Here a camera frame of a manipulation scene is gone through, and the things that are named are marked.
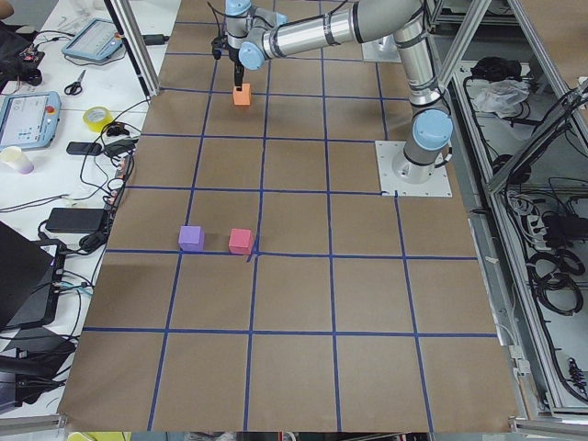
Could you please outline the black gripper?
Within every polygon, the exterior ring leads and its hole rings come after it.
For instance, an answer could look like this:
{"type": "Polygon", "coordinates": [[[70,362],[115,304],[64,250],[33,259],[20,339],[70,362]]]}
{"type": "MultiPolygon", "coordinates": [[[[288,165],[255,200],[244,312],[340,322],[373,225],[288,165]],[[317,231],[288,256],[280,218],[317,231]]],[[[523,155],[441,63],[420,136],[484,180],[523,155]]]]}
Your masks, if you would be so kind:
{"type": "Polygon", "coordinates": [[[211,42],[211,54],[216,61],[221,59],[221,55],[227,51],[230,60],[234,63],[233,79],[236,89],[243,88],[243,64],[239,59],[239,50],[229,44],[227,36],[217,36],[211,42]]]}

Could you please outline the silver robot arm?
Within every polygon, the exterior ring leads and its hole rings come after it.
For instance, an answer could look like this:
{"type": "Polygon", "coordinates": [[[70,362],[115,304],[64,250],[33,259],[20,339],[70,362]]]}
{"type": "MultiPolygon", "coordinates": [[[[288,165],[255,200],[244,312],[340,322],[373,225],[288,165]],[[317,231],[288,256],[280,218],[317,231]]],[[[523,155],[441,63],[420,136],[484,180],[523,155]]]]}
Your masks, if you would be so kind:
{"type": "Polygon", "coordinates": [[[420,185],[433,174],[454,126],[448,111],[441,108],[442,92],[421,22],[412,21],[394,32],[393,38],[411,92],[413,119],[410,136],[394,157],[392,168],[402,181],[420,185]]]}
{"type": "Polygon", "coordinates": [[[227,1],[225,27],[211,42],[219,59],[224,51],[234,64],[234,84],[245,70],[259,70],[271,59],[353,42],[379,41],[389,35],[398,48],[413,101],[442,92],[427,42],[423,1],[344,1],[314,17],[295,21],[250,1],[227,1]]]}

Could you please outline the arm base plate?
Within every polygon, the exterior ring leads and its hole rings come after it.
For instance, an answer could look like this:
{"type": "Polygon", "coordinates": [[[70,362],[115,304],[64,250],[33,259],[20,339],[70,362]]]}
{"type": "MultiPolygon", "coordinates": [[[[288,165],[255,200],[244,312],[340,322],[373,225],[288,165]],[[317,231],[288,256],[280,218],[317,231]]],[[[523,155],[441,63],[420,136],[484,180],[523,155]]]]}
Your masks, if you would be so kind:
{"type": "Polygon", "coordinates": [[[404,156],[404,141],[375,141],[379,187],[383,196],[451,198],[447,168],[420,166],[404,156]]]}
{"type": "Polygon", "coordinates": [[[363,43],[362,55],[365,62],[401,63],[401,57],[392,35],[363,43]]]}

